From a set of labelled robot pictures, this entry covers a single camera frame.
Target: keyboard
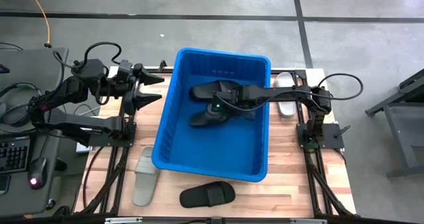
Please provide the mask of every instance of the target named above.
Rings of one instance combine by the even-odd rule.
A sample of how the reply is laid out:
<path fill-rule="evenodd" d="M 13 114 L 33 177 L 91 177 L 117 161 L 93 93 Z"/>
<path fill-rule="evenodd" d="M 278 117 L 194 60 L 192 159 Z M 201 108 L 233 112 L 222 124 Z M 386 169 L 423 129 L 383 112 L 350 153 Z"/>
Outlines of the keyboard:
<path fill-rule="evenodd" d="M 30 144 L 30 137 L 0 139 L 0 174 L 26 171 Z"/>

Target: gray floor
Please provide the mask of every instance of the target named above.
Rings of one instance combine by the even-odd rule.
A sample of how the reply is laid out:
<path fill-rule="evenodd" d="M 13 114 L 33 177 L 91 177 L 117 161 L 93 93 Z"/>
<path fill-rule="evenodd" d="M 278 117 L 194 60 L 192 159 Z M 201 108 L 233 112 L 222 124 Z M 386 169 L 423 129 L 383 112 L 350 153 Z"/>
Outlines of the gray floor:
<path fill-rule="evenodd" d="M 294 16 L 293 0 L 40 0 L 47 11 L 170 15 Z M 310 17 L 423 17 L 423 0 L 300 0 Z M 36 11 L 32 0 L 0 0 L 0 9 Z M 263 54 L 274 67 L 304 68 L 297 22 L 50 19 L 52 43 L 70 49 L 70 59 L 100 40 L 118 42 L 122 58 L 157 66 L 173 64 L 186 46 Z M 359 214 L 365 217 L 424 220 L 424 176 L 388 181 L 386 172 L 402 163 L 386 118 L 364 110 L 395 92 L 397 84 L 423 68 L 424 24 L 306 23 L 314 68 L 326 74 L 359 76 L 364 93 L 352 101 L 334 101 L 336 119 L 352 128 L 344 134 L 347 169 Z M 43 19 L 0 18 L 0 41 L 41 48 Z M 106 61 L 113 48 L 91 56 Z M 335 96 L 356 92 L 353 81 L 329 81 Z"/>

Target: white slipper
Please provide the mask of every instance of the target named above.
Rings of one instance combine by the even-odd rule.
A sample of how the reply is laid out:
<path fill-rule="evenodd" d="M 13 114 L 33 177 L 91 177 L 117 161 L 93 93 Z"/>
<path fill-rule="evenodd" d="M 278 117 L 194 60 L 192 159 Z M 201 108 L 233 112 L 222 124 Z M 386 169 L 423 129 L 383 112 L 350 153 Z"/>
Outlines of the white slipper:
<path fill-rule="evenodd" d="M 274 81 L 274 87 L 291 87 L 293 85 L 293 77 L 288 72 L 278 74 Z M 296 113 L 296 102 L 278 102 L 277 108 L 282 117 L 290 118 Z"/>
<path fill-rule="evenodd" d="M 148 205 L 153 197 L 159 169 L 152 163 L 152 151 L 152 147 L 144 148 L 135 168 L 136 179 L 134 196 L 132 197 L 132 202 L 135 205 Z"/>

